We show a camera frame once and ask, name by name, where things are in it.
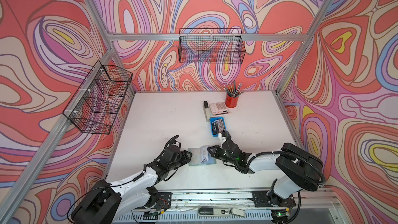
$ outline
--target black wire basket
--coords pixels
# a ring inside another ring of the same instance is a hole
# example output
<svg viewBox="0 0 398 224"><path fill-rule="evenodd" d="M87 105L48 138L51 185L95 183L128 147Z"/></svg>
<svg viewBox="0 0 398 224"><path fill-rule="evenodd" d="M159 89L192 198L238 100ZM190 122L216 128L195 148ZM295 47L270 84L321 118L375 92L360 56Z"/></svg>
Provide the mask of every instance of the black wire basket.
<svg viewBox="0 0 398 224"><path fill-rule="evenodd" d="M65 109L64 115L80 132L111 133L131 80L131 72L114 65L101 65L73 111L67 116Z"/></svg>
<svg viewBox="0 0 398 224"><path fill-rule="evenodd" d="M246 49L241 28L181 28L180 63L242 64Z"/></svg>

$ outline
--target blue box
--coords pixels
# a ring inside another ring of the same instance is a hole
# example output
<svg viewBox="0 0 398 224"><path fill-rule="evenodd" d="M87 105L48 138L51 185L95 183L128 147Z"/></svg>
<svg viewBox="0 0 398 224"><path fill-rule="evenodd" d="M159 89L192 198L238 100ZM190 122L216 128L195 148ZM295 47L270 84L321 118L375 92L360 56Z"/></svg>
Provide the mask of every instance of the blue box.
<svg viewBox="0 0 398 224"><path fill-rule="evenodd" d="M213 117L213 118L210 118L210 133L213 135L213 137L218 137L218 134L217 134L217 135L214 135L214 134L213 134L213 130L212 130L212 128L211 128L211 123L213 123L214 121L216 121L216 120L218 120L218 119L222 119L222 121L224 122L224 129L226 130L226 127L225 127L225 120L224 120L223 117Z"/></svg>

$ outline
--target white table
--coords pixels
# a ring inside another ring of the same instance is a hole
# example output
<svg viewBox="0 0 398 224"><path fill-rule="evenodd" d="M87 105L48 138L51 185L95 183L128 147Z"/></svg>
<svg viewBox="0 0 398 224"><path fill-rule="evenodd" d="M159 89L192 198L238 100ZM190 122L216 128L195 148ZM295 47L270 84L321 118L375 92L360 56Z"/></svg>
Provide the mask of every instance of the white table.
<svg viewBox="0 0 398 224"><path fill-rule="evenodd" d="M142 170L153 161L165 143L179 135L182 150L220 144L210 131L203 112L203 101L225 100L225 92L137 93L113 158L107 181L117 181ZM238 105L223 116L232 140L243 152L274 151L293 138L270 91L245 92ZM182 166L158 190L241 189L271 187L281 171L269 170L240 174L222 161L206 166Z"/></svg>

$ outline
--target psychedelic wall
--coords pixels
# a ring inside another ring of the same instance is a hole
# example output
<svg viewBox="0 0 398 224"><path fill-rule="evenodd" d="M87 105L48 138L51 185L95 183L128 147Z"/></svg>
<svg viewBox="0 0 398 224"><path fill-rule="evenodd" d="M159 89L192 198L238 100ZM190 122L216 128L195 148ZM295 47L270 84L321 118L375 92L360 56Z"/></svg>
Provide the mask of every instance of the psychedelic wall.
<svg viewBox="0 0 398 224"><path fill-rule="evenodd" d="M105 50L83 0L0 0L0 201ZM131 98L111 135L71 126L11 223L67 222L102 177Z"/></svg>
<svg viewBox="0 0 398 224"><path fill-rule="evenodd" d="M281 96L352 223L398 222L398 0L335 0Z"/></svg>
<svg viewBox="0 0 398 224"><path fill-rule="evenodd" d="M83 0L0 0L0 200L104 52Z"/></svg>
<svg viewBox="0 0 398 224"><path fill-rule="evenodd" d="M323 0L95 0L113 33L178 33L179 28L240 27L244 33L306 33ZM241 65L181 64L178 42L117 41L137 91L223 90L236 79L276 89L299 42L246 41Z"/></svg>
<svg viewBox="0 0 398 224"><path fill-rule="evenodd" d="M103 176L131 101L127 93L109 135L71 125L9 224L68 223L71 204Z"/></svg>

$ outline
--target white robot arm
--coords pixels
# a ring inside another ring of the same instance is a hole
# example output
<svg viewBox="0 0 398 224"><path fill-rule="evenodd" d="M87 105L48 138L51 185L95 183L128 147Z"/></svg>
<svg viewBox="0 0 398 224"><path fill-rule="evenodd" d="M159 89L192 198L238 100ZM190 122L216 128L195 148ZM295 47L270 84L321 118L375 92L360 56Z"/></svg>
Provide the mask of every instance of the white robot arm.
<svg viewBox="0 0 398 224"><path fill-rule="evenodd" d="M154 185L167 181L170 171L191 161L190 152L180 151L181 144L176 141L177 137L178 135L170 139L160 155L153 162L144 165L141 172L112 183L105 180L97 182L73 210L71 222L110 224L137 207L152 208L158 199ZM242 152L232 142L229 132L223 132L219 137L221 147L209 147L208 152L223 163L232 164L228 166L235 167L240 173L269 169L282 170L285 173L285 176L273 182L267 192L266 204L269 206L283 206L286 203L284 200L292 193L302 189L316 191L318 185L325 182L321 173L322 161L290 143L284 144L281 151L251 154Z"/></svg>
<svg viewBox="0 0 398 224"><path fill-rule="evenodd" d="M267 202L271 206L281 206L284 199L302 189L316 191L326 179L322 174L323 162L297 146L285 143L280 151L257 154L242 152L232 141L229 132L218 135L221 146L208 147L210 155L223 163L235 167L240 173L255 173L261 170L277 169L285 173L275 179L267 192Z"/></svg>
<svg viewBox="0 0 398 224"><path fill-rule="evenodd" d="M76 224L110 224L137 207L153 207L158 192L154 185L167 181L170 171L177 172L179 167L191 161L192 153L180 151L181 143L177 138L178 135L172 137L157 158L148 165L144 164L141 172L112 183L105 180L97 182L86 196L83 195L83 200L70 215L73 221L69 221Z"/></svg>

